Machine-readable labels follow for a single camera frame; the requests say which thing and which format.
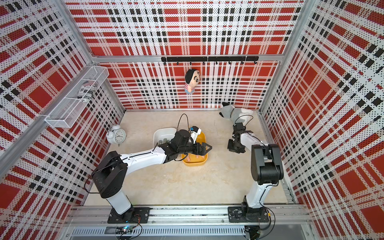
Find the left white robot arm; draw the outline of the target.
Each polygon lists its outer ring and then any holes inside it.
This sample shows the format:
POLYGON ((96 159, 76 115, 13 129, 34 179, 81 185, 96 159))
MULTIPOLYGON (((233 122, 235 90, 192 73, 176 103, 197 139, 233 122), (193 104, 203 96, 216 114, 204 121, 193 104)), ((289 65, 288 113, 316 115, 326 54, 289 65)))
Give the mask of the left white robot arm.
POLYGON ((148 151, 122 155, 116 151, 109 152, 91 174, 98 194, 112 206, 108 224, 125 224, 134 220, 147 223, 150 208, 135 209, 123 191, 125 177, 149 166, 175 161, 179 155, 205 156, 212 146, 198 143, 200 134, 201 130, 194 127, 191 132, 177 131, 170 141, 156 144, 148 151))

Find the grey plush dog toy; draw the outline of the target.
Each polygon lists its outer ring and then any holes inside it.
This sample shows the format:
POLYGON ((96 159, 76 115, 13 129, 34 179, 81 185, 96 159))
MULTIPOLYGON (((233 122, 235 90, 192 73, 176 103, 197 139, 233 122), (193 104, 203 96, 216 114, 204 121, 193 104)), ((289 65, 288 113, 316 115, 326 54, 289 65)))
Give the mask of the grey plush dog toy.
POLYGON ((233 105, 230 105, 227 102, 222 102, 222 108, 220 109, 219 115, 225 119, 229 119, 236 123, 243 123, 245 126, 252 118, 254 111, 244 109, 244 108, 236 108, 233 105))

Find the yellow storage box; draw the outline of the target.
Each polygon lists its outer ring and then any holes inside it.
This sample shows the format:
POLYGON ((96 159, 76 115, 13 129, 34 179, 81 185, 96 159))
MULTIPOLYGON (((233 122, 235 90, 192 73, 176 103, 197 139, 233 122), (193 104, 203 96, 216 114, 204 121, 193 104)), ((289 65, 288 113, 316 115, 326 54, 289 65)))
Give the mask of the yellow storage box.
MULTIPOLYGON (((206 142, 206 136, 203 132, 201 132, 201 134, 197 137, 197 140, 196 142, 202 144, 202 143, 205 143, 206 142)), ((197 159, 196 158, 196 155, 192 155, 192 154, 188 154, 190 156, 190 159, 191 161, 190 162, 187 162, 186 159, 183 159, 183 163, 186 165, 186 166, 189 166, 189 167, 197 167, 197 166, 202 166, 206 163, 206 161, 208 160, 209 158, 209 155, 205 155, 205 156, 202 156, 202 158, 200 159, 197 159)))

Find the white storage box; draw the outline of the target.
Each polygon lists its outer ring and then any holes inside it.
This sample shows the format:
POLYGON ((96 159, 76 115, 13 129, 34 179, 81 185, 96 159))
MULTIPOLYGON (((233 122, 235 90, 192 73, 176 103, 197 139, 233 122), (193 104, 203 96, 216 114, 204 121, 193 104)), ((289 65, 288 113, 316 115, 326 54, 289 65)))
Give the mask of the white storage box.
POLYGON ((153 145, 154 146, 159 145, 159 140, 163 141, 164 138, 172 140, 176 132, 177 132, 176 128, 163 128, 163 129, 156 130, 153 135, 153 145))

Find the white alarm clock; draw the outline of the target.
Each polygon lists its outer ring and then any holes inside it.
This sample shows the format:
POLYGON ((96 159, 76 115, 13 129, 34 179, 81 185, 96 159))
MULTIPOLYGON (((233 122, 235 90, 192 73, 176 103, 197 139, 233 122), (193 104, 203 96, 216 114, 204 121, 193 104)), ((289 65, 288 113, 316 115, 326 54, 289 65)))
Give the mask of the white alarm clock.
POLYGON ((106 138, 110 144, 120 145, 126 140, 127 134, 120 125, 112 126, 112 128, 107 132, 106 138))

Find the black hook rail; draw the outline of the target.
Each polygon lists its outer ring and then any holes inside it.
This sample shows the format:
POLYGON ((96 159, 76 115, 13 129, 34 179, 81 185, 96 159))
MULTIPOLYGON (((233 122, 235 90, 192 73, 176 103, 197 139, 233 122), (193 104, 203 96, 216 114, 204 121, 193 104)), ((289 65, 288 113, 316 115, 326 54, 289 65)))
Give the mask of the black hook rail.
POLYGON ((161 57, 163 63, 197 62, 257 62, 259 56, 200 56, 200 57, 161 57))

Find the striped can in basket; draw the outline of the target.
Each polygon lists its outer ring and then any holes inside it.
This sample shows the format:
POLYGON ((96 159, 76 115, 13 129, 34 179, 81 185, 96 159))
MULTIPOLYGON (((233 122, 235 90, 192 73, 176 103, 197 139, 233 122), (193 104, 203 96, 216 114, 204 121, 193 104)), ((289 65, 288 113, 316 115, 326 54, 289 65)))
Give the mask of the striped can in basket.
POLYGON ((77 99, 82 102, 89 102, 93 98, 96 86, 95 81, 84 81, 78 92, 77 99))

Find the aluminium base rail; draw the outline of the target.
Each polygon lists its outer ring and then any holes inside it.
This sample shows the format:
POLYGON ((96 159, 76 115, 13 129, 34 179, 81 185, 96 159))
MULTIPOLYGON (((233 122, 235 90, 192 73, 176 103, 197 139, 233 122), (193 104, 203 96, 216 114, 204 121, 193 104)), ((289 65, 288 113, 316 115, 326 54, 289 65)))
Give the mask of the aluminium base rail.
POLYGON ((266 205, 251 216, 240 205, 155 205, 137 206, 123 217, 108 206, 75 207, 60 238, 313 240, 315 235, 302 205, 266 205))

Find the cartoon boy doll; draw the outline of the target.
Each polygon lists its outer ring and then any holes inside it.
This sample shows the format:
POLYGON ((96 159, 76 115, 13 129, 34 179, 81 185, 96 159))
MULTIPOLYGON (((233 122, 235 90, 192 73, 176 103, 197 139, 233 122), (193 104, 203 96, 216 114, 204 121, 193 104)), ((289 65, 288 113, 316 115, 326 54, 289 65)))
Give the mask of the cartoon boy doll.
POLYGON ((190 69, 185 75, 185 92, 187 94, 193 94, 195 87, 200 83, 200 71, 196 69, 190 69))

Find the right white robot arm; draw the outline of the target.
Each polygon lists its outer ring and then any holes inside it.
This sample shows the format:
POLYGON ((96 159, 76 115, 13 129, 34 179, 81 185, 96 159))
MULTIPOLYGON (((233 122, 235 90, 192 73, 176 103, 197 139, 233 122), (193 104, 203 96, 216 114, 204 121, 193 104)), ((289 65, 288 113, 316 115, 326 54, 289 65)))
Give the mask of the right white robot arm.
POLYGON ((268 223, 270 211, 264 201, 271 188, 284 178, 280 147, 277 144, 262 143, 252 131, 246 130, 243 123, 233 125, 233 138, 229 140, 228 150, 242 154, 251 153, 251 175, 253 185, 245 195, 240 207, 229 207, 231 223, 268 223))

